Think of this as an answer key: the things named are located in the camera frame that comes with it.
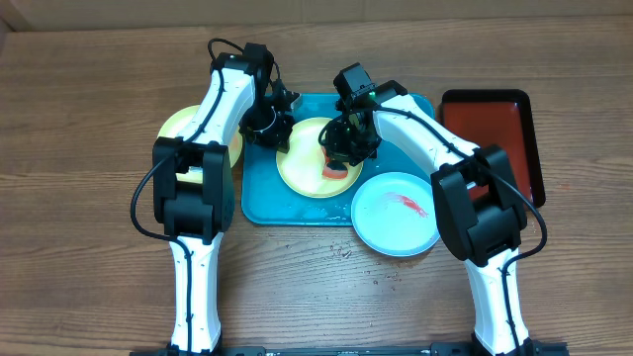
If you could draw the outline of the light blue plate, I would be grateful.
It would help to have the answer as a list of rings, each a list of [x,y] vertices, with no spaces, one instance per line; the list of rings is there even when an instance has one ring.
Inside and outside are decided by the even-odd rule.
[[[431,186],[408,173],[383,173],[365,182],[353,197],[351,220],[366,245],[392,257],[423,253],[440,238]]]

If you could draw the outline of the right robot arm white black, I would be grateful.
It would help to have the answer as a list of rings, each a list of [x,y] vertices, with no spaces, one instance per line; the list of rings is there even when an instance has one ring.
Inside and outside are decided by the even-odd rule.
[[[515,264],[527,218],[505,151],[449,132],[394,80],[336,80],[334,87],[340,115],[319,136],[326,154],[356,165],[385,140],[416,163],[430,178],[440,238],[466,266],[480,351],[526,354]]]

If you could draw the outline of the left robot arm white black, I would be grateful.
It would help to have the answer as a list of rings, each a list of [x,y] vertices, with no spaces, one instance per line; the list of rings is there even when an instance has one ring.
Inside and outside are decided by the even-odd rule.
[[[174,258],[176,321],[165,355],[218,355],[218,264],[234,213],[228,146],[234,134],[275,150],[289,148],[296,94],[271,74],[269,51],[222,53],[211,66],[211,85],[192,121],[152,149],[156,220]]]

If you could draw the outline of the yellow plate with ketchup spot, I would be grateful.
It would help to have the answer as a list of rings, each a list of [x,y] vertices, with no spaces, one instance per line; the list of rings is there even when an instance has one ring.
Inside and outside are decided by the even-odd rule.
[[[158,136],[176,137],[193,119],[199,109],[199,105],[189,106],[174,113],[160,128]],[[243,139],[239,132],[236,132],[228,146],[228,156],[230,167],[233,167],[241,156]],[[203,175],[198,168],[190,168],[187,173],[177,173],[176,178],[180,182],[201,184]]]

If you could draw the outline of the red wet sponge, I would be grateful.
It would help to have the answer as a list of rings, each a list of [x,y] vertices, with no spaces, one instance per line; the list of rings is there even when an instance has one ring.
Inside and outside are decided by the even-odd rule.
[[[321,148],[321,151],[324,158],[324,166],[322,168],[321,175],[324,178],[331,180],[342,180],[346,178],[348,175],[347,166],[343,162],[331,159],[327,155],[327,150],[324,147]]]

